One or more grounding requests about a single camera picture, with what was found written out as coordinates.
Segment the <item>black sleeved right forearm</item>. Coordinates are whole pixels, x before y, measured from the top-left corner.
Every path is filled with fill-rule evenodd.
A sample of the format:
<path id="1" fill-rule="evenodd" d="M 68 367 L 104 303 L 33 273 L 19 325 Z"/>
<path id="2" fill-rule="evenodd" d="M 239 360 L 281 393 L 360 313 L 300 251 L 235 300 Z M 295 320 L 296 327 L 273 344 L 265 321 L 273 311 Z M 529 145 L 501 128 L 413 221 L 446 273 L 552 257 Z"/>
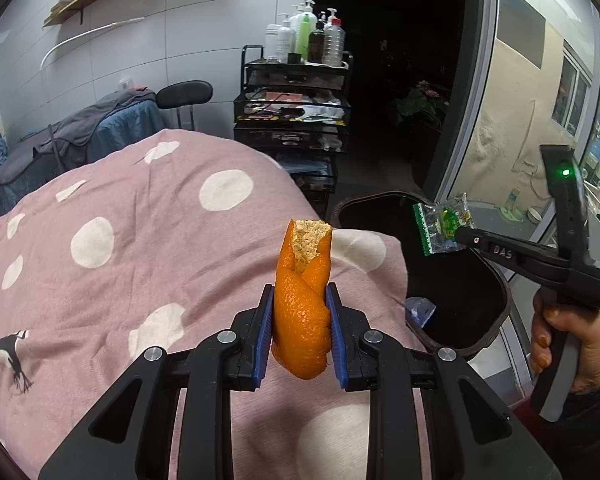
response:
<path id="1" fill-rule="evenodd" d="M 565 479 L 600 479 L 600 388 L 571 393 L 557 422 L 547 422 L 519 404 L 514 413 L 547 452 Z"/>

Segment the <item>person's right hand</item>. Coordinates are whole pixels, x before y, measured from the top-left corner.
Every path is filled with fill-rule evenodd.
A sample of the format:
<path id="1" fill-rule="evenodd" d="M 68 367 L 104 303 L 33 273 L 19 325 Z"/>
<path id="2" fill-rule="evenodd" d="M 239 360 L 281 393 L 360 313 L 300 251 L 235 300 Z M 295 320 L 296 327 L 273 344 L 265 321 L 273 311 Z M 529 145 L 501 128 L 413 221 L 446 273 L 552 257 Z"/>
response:
<path id="1" fill-rule="evenodd" d="M 600 312 L 545 302 L 538 290 L 533 297 L 530 365 L 541 374 L 552 362 L 552 330 L 575 336 L 581 341 L 577 375 L 570 392 L 591 393 L 600 389 Z"/>

